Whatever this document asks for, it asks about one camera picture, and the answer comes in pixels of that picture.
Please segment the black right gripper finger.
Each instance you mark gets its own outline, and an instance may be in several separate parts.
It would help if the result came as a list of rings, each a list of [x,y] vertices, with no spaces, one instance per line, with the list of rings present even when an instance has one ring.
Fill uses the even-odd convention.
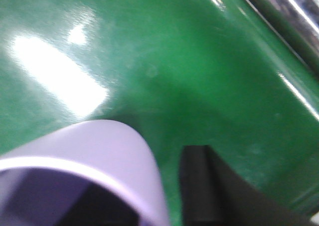
[[[182,149],[179,165],[185,226],[312,226],[251,186],[208,145]]]

